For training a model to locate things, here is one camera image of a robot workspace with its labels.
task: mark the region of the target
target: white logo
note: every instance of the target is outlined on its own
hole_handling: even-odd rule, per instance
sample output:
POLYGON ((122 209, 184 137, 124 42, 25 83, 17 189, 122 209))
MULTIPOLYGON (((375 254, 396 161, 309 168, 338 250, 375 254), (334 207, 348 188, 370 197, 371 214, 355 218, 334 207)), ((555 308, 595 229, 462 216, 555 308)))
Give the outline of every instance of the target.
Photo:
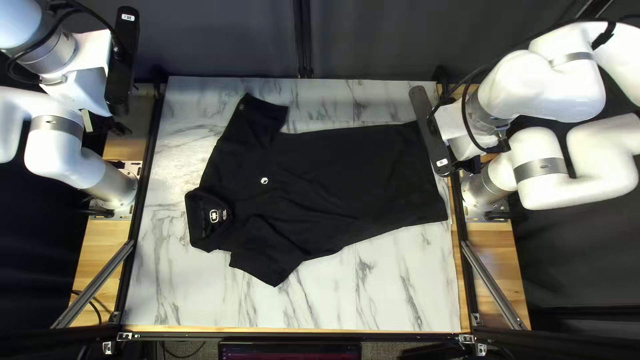
POLYGON ((209 212, 209 220, 211 220, 211 222, 218 222, 218 220, 220 220, 220 217, 218 217, 218 210, 211 210, 209 212))

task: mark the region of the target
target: black cloth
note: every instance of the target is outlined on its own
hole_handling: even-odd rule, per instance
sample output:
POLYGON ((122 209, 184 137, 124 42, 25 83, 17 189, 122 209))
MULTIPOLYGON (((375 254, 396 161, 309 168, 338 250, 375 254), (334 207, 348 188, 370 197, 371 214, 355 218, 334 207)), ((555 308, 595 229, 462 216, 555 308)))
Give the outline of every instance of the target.
POLYGON ((276 286, 304 260, 447 220, 416 122, 280 133, 287 107, 246 94, 185 195, 191 245, 276 286))

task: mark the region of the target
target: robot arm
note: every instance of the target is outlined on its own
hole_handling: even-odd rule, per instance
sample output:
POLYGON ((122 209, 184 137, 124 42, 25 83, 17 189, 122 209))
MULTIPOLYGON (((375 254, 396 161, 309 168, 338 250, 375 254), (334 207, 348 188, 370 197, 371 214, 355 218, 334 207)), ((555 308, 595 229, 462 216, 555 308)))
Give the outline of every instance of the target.
MULTIPOLYGON (((468 136, 461 117, 466 101, 471 133, 483 147, 497 144, 500 132, 519 115, 580 122, 605 104, 598 65, 627 97, 640 105, 640 29, 615 24, 612 37, 592 49, 607 22, 576 22, 551 31, 508 54, 468 99, 435 113, 443 140, 460 160, 484 154, 468 136)), ((567 174, 555 134, 542 127, 515 133, 511 150, 498 155, 478 176, 466 177, 463 197, 469 206, 491 210, 518 191, 527 209, 552 209, 611 199, 633 190, 640 154, 640 120, 634 114, 597 120, 573 128, 567 147, 577 178, 567 174)))
MULTIPOLYGON (((634 103, 640 105, 640 50, 634 44, 640 29, 617 23, 614 36, 596 50, 593 41, 606 22, 576 22, 551 31, 514 51, 487 75, 467 99, 467 119, 475 139, 490 147, 498 132, 519 115, 561 122, 580 122, 598 115, 605 92, 598 65, 605 69, 634 103)), ((461 102, 435 113, 442 138, 455 157, 483 154, 468 137, 461 102)))
POLYGON ((128 206, 134 200, 136 182, 93 151, 82 148, 81 110, 105 117, 111 116, 110 108, 126 110, 121 105, 126 104, 131 85, 138 16, 132 8, 135 15, 125 16, 122 9, 118 12, 121 19, 135 22, 125 26, 133 30, 135 38, 115 59, 112 29, 71 34, 54 26, 64 15, 54 21, 34 0, 4 0, 0 4, 2 52, 38 74, 40 86, 48 93, 0 86, 0 163, 15 156, 22 122, 31 120, 25 166, 34 174, 94 195, 108 209, 128 206), (121 72, 112 82, 108 78, 109 64, 121 72), (109 96, 108 88, 115 89, 109 96), (116 99, 117 106, 110 106, 113 104, 105 98, 116 99))

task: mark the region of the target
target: metal base plate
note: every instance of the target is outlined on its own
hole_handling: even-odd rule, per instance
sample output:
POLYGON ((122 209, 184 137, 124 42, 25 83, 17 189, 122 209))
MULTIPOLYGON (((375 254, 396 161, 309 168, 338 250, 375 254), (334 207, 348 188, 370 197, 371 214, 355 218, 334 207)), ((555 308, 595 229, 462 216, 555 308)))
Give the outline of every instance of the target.
MULTIPOLYGON (((140 174, 142 173, 142 161, 123 161, 123 163, 124 163, 124 168, 121 168, 119 170, 123 172, 125 175, 137 180, 140 174)), ((89 219, 110 220, 110 221, 131 221, 131 217, 133 216, 133 206, 135 204, 136 202, 134 201, 129 206, 125 206, 123 208, 118 208, 113 210, 112 218, 91 215, 89 216, 89 219)), ((97 199, 91 200, 91 202, 89 203, 89 208, 97 209, 97 210, 105 210, 105 208, 103 208, 98 204, 97 199)))
MULTIPOLYGON (((460 181, 461 182, 467 176, 470 176, 470 174, 468 172, 460 171, 460 181)), ((464 198, 462 199, 462 204, 464 206, 465 220, 467 222, 507 222, 508 221, 507 219, 487 220, 487 219, 484 218, 484 213, 486 213, 487 211, 500 211, 500 212, 508 213, 509 212, 509 204, 507 203, 507 199, 502 199, 502 200, 496 202, 493 205, 492 209, 474 208, 473 206, 469 206, 464 198)))

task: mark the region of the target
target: white marble tile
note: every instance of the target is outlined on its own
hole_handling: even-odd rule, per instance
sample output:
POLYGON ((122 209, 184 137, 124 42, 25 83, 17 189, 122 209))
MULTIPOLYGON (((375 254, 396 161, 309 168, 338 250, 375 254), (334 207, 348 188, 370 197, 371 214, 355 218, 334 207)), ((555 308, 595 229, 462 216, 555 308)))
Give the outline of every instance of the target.
POLYGON ((460 331, 447 222, 404 227, 355 245, 358 329, 460 331))
POLYGON ((432 104, 438 100, 436 85, 430 81, 354 80, 355 121, 407 122, 415 120, 409 89, 422 85, 432 104))
MULTIPOLYGON (((384 107, 372 106, 366 117, 355 121, 353 83, 170 78, 126 323, 431 331, 455 331, 452 324, 460 326, 448 222, 400 229, 306 261, 276 288, 229 268, 228 253, 206 253, 189 244, 184 194, 198 186, 209 155, 245 92, 290 106, 283 128, 290 133, 411 120, 409 115, 396 119, 377 115, 384 107), (424 237, 431 245, 424 244, 424 237), (363 264, 370 265, 368 273, 363 264)), ((359 86, 384 85, 363 84, 359 86)), ((406 91, 394 86, 406 95, 409 85, 406 91)), ((387 96, 387 90, 365 93, 371 103, 383 103, 375 97, 387 96)), ((398 101, 405 109, 406 101, 398 101)), ((438 180, 438 187, 448 199, 446 182, 438 180)))
POLYGON ((247 275, 240 326, 356 329, 353 246, 303 262, 276 288, 247 275))

